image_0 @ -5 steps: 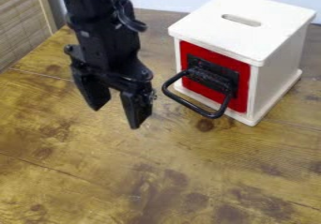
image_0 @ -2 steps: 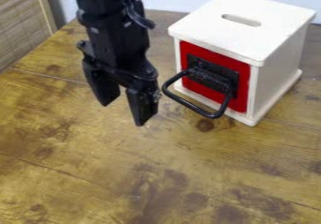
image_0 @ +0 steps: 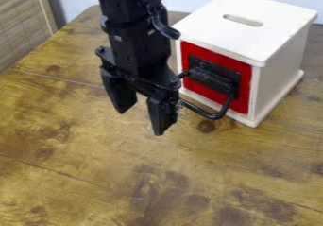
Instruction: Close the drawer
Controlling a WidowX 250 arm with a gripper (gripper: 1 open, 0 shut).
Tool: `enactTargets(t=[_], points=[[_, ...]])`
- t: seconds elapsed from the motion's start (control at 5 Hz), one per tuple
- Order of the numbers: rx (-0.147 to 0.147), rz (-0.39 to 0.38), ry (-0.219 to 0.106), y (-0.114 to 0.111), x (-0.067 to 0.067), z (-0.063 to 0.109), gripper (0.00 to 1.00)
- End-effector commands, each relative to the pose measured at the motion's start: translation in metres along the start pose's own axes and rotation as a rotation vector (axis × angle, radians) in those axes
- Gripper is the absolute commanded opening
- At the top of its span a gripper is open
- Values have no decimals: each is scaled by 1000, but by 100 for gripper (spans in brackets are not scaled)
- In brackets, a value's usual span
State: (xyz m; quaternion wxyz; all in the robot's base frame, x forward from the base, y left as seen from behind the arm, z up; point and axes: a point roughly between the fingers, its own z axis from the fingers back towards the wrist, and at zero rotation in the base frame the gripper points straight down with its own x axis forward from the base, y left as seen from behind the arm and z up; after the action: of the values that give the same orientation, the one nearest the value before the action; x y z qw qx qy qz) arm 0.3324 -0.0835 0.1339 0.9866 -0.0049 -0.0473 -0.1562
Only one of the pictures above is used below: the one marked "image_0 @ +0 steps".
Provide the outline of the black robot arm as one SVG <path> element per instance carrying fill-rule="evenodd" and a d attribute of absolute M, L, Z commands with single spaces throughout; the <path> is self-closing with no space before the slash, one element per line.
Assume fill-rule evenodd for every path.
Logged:
<path fill-rule="evenodd" d="M 171 41 L 180 32 L 170 27 L 163 0 L 99 0 L 102 29 L 110 46 L 99 47 L 104 88 L 119 113 L 147 97 L 155 135 L 178 119 L 180 78 L 168 65 Z"/>

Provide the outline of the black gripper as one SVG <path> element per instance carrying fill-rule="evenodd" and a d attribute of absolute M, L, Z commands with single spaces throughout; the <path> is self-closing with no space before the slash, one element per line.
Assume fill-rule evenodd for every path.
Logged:
<path fill-rule="evenodd" d="M 116 22 L 106 16 L 102 29 L 110 47 L 100 46 L 104 89 L 119 113 L 138 102 L 136 94 L 148 97 L 154 134 L 160 136 L 176 123 L 180 96 L 179 78 L 170 68 L 171 39 L 179 33 L 170 27 L 167 15 L 148 15 L 135 22 Z"/>

